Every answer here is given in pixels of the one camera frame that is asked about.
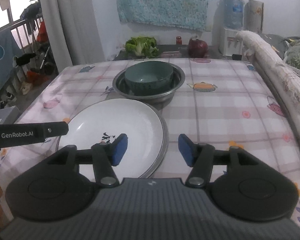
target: checkered tablecloth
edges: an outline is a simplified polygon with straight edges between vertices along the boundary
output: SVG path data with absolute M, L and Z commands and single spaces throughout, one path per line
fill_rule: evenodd
M 185 133 L 216 149 L 240 146 L 296 183 L 299 202 L 292 219 L 300 226 L 300 151 L 280 107 L 253 66 L 240 61 L 159 59 L 181 67 L 186 81 L 171 103 L 160 112 L 169 129 L 167 155 L 155 178 L 188 176 L 178 151 L 178 136 Z M 116 74 L 139 61 L 113 61 L 68 67 L 42 92 L 18 123 L 69 121 L 87 106 L 113 95 Z M 202 82 L 211 92 L 200 90 Z M 0 152 L 1 186 L 26 171 L 56 149 L 57 138 L 44 143 L 3 149 Z M 215 166 L 211 180 L 224 174 Z M 9 213 L 5 200 L 2 206 Z

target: lettuce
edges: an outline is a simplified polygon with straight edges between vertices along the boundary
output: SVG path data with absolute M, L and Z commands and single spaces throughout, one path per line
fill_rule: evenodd
M 137 57 L 154 58 L 159 55 L 157 41 L 153 37 L 132 37 L 126 42 L 127 53 L 134 53 Z

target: metal screw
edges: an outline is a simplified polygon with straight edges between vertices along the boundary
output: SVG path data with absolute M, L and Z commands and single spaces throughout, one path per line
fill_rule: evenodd
M 113 177 L 104 177 L 100 180 L 103 185 L 113 185 L 117 182 L 117 180 Z
M 204 183 L 204 179 L 199 178 L 199 177 L 192 177 L 192 178 L 189 179 L 189 183 L 191 185 L 200 186 Z

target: blue cloth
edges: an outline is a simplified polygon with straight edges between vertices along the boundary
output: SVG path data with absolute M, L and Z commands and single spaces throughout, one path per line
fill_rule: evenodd
M 0 32 L 0 89 L 10 78 L 13 70 L 13 57 L 20 57 L 22 52 L 9 29 Z
M 204 31 L 208 0 L 117 0 L 120 21 Z

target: white logo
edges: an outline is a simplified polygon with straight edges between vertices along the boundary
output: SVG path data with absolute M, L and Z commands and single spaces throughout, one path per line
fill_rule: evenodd
M 153 180 L 153 181 L 151 181 L 151 182 L 148 182 L 148 184 L 149 184 L 150 186 L 153 186 L 153 185 L 155 185 L 155 184 L 157 184 L 157 183 Z
M 17 133 L 15 133 L 15 132 L 13 132 L 13 133 L 2 133 L 1 134 L 1 137 L 2 138 L 15 138 L 15 137 L 27 137 L 27 136 L 33 136 L 33 131 L 31 132 L 23 132 L 23 133 L 21 133 L 21 132 L 17 132 Z

